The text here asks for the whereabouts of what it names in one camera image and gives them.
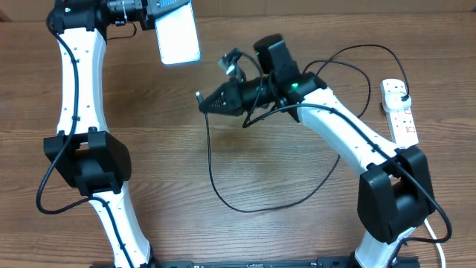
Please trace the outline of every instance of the wall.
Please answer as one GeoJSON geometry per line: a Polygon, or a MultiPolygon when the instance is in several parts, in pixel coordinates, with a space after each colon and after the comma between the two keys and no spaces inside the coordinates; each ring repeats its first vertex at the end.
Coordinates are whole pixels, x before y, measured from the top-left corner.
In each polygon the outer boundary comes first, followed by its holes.
{"type": "MultiPolygon", "coordinates": [[[[0,0],[0,19],[44,20],[54,0],[0,0]]],[[[263,16],[329,13],[458,12],[475,0],[193,0],[196,16],[263,16]]]]}

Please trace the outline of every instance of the white power strip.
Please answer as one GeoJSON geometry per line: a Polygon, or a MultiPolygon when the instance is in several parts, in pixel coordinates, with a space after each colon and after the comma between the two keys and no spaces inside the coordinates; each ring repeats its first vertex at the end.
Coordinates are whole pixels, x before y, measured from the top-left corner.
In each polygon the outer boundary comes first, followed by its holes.
{"type": "MultiPolygon", "coordinates": [[[[385,79],[380,84],[380,89],[382,92],[382,105],[387,114],[388,128],[392,141],[402,149],[418,144],[417,129],[410,109],[411,98],[409,98],[409,101],[402,101],[401,99],[401,96],[406,94],[405,83],[398,79],[385,79]]],[[[437,239],[428,219],[425,219],[425,226],[431,238],[437,239]]],[[[441,268],[446,268],[443,248],[439,243],[435,245],[440,254],[441,268]]]]}

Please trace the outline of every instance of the white object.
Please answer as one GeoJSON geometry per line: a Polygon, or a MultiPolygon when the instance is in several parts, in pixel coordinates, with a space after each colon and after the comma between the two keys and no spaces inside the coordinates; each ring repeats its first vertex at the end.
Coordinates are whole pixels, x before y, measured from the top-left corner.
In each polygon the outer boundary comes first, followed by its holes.
{"type": "MultiPolygon", "coordinates": [[[[396,144],[381,137],[371,130],[360,119],[334,96],[331,89],[318,89],[305,96],[303,103],[320,104],[337,109],[348,117],[366,136],[390,157],[396,155],[396,144]]],[[[299,119],[303,124],[321,135],[329,146],[347,162],[350,170],[356,177],[367,171],[370,163],[379,165],[386,162],[379,153],[373,153],[373,148],[342,118],[326,110],[299,107],[297,108],[299,119]]],[[[364,268],[384,268],[388,265],[388,259],[396,249],[398,240],[407,237],[413,228],[401,233],[396,242],[386,244],[378,241],[369,232],[365,232],[361,245],[356,250],[356,259],[364,268]]]]}
{"type": "MultiPolygon", "coordinates": [[[[75,134],[87,133],[89,127],[97,131],[109,131],[103,109],[103,60],[106,42],[95,29],[86,28],[65,30],[60,35],[73,52],[77,61],[80,95],[75,134]]],[[[73,124],[74,110],[74,72],[73,63],[66,49],[59,44],[62,59],[62,108],[57,133],[64,131],[69,135],[73,124]]]]}
{"type": "MultiPolygon", "coordinates": [[[[425,226],[428,229],[428,232],[430,233],[431,238],[437,239],[437,236],[433,232],[433,229],[430,226],[430,223],[428,222],[428,219],[425,219],[425,226]]],[[[438,253],[440,254],[440,260],[441,260],[441,268],[446,268],[446,259],[445,259],[445,253],[443,252],[443,248],[441,247],[440,243],[435,243],[435,246],[438,249],[438,253]]]]}
{"type": "Polygon", "coordinates": [[[407,94],[405,83],[398,79],[385,79],[380,84],[380,90],[383,97],[383,106],[386,112],[395,112],[396,110],[409,109],[411,107],[411,97],[403,101],[402,97],[407,94]]]}
{"type": "MultiPolygon", "coordinates": [[[[132,207],[131,197],[129,194],[129,182],[124,182],[120,190],[120,194],[114,194],[112,191],[93,194],[93,197],[99,197],[106,202],[109,202],[109,207],[114,216],[115,222],[118,226],[118,231],[122,242],[125,244],[126,251],[131,258],[134,267],[140,267],[142,264],[147,264],[150,258],[150,244],[144,237],[144,234],[139,227],[137,217],[135,216],[134,208],[132,207]]],[[[107,213],[106,208],[101,202],[92,200],[89,201],[99,215],[103,223],[104,230],[106,230],[107,237],[114,252],[115,267],[129,267],[126,256],[122,249],[120,249],[118,239],[112,228],[111,219],[107,213]]]]}
{"type": "MultiPolygon", "coordinates": [[[[382,90],[382,104],[384,106],[384,109],[386,107],[385,99],[388,94],[387,90],[385,89],[389,88],[390,90],[393,90],[393,85],[398,84],[405,86],[405,84],[401,80],[386,79],[382,81],[380,87],[382,90]]],[[[417,130],[415,128],[415,122],[411,114],[411,109],[398,109],[390,112],[385,109],[385,111],[387,112],[388,128],[390,129],[390,134],[392,136],[393,142],[397,143],[402,149],[418,144],[418,135],[417,130]]],[[[433,229],[431,228],[428,219],[425,219],[424,223],[428,232],[430,233],[431,238],[437,239],[437,236],[433,232],[433,229]]],[[[441,267],[446,268],[445,253],[443,252],[443,248],[439,243],[436,243],[435,246],[437,247],[438,252],[440,254],[441,267]]]]}
{"type": "Polygon", "coordinates": [[[155,31],[164,64],[200,60],[199,38],[191,2],[155,20],[155,31]]]}

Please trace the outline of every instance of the cable tip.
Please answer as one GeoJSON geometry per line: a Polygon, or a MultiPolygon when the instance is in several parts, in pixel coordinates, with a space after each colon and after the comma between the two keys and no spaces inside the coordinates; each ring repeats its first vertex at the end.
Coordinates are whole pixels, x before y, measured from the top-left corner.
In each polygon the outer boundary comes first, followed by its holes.
{"type": "Polygon", "coordinates": [[[196,92],[195,96],[196,96],[196,99],[199,101],[199,104],[201,104],[203,101],[202,94],[200,94],[200,92],[196,92]]]}

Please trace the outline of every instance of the wooden table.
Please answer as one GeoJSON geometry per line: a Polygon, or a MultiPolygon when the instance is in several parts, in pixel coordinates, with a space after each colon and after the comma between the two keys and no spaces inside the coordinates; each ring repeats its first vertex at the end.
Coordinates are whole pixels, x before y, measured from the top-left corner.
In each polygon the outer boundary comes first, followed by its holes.
{"type": "MultiPolygon", "coordinates": [[[[216,61],[234,47],[252,52],[265,35],[281,32],[303,68],[340,48],[376,43],[402,60],[412,109],[432,174],[437,201],[454,227],[443,245],[450,267],[473,267],[476,250],[476,15],[474,13],[268,16],[197,21],[202,61],[163,66],[155,32],[108,44],[103,68],[104,106],[111,133],[130,150],[132,202],[155,255],[163,261],[252,261],[348,255],[364,228],[358,215],[358,180],[341,163],[327,184],[294,208],[239,214],[210,186],[203,115],[195,91],[210,94],[226,77],[216,61]]],[[[131,28],[111,27],[110,36],[131,28]]],[[[58,46],[43,23],[0,23],[0,267],[87,267],[112,262],[95,212],[83,205],[57,216],[40,214],[35,195],[49,161],[42,139],[55,134],[61,106],[58,46]]],[[[373,82],[363,120],[389,137],[379,83],[401,74],[385,51],[361,48],[339,57],[364,69],[373,82]]],[[[255,70],[246,65],[248,76],[255,70]]],[[[321,77],[355,113],[367,97],[356,71],[329,66],[321,77]]],[[[242,130],[244,117],[212,115],[216,184],[243,208],[282,205],[307,195],[336,153],[286,114],[242,130]]],[[[80,198],[58,173],[44,194],[47,208],[80,198]]],[[[438,215],[430,222],[444,234],[438,215]]],[[[418,236],[428,236],[424,228],[418,236]]],[[[432,245],[410,243],[438,267],[432,245]]]]}

